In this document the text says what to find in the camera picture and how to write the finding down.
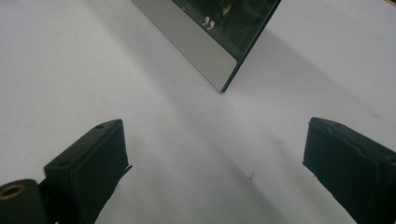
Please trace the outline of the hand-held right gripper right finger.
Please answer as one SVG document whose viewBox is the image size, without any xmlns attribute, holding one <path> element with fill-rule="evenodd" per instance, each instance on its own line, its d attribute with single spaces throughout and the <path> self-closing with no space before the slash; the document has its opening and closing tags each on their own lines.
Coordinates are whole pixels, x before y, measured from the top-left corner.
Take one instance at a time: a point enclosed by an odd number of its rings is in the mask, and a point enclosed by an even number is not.
<svg viewBox="0 0 396 224">
<path fill-rule="evenodd" d="M 303 165 L 358 224 L 396 224 L 396 152 L 341 123 L 312 118 Z"/>
</svg>

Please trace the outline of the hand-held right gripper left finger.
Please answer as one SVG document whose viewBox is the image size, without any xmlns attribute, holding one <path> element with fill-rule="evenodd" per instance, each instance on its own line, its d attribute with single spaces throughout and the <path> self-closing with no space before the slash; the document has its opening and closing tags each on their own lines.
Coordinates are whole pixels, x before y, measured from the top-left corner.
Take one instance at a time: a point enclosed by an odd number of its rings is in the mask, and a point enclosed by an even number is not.
<svg viewBox="0 0 396 224">
<path fill-rule="evenodd" d="M 99 124 L 44 167 L 43 199 L 51 224 L 94 224 L 131 169 L 123 122 Z"/>
</svg>

